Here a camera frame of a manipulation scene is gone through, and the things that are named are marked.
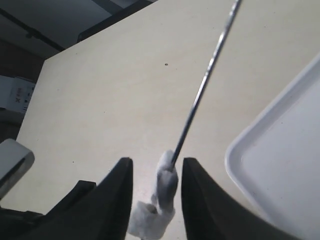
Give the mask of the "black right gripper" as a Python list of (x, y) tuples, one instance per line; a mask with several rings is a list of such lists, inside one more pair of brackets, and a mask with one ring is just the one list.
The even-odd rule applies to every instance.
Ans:
[(51, 223), (47, 239), (123, 240), (127, 234), (132, 198), (133, 161), (123, 157), (98, 186), (92, 181), (79, 180), (46, 214), (1, 207), (0, 238), (12, 240), (72, 207)]

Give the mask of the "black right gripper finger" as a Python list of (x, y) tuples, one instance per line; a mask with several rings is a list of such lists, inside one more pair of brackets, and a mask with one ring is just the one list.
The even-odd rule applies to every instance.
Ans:
[(294, 240), (225, 192), (197, 159), (182, 164), (181, 205), (189, 240)]

